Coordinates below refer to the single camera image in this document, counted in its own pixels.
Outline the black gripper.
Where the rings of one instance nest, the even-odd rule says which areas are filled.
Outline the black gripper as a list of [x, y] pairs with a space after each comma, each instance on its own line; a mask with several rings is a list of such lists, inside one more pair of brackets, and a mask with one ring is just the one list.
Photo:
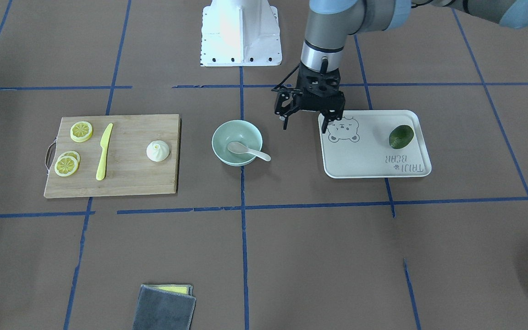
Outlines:
[[295, 96], [297, 108], [282, 111], [283, 130], [287, 129], [289, 117], [299, 110], [320, 111], [323, 117], [321, 133], [325, 134], [330, 123], [342, 115], [345, 106], [345, 96], [340, 91], [340, 71], [335, 69], [325, 73], [314, 71], [306, 65], [299, 66]]

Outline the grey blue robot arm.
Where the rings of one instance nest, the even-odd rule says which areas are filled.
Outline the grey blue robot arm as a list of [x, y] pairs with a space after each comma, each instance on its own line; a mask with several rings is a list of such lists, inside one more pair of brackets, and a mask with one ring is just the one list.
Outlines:
[[311, 0], [296, 85], [281, 82], [273, 89], [283, 127], [298, 111], [320, 113], [323, 133], [340, 121], [346, 98], [339, 67], [348, 36], [398, 28], [422, 6], [456, 9], [506, 28], [528, 27], [528, 0]]

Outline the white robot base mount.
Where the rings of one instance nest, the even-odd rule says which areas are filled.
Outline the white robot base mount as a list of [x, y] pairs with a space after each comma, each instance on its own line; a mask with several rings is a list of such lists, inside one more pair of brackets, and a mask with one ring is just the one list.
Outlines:
[[278, 66], [278, 10], [267, 0], [213, 0], [203, 8], [200, 65]]

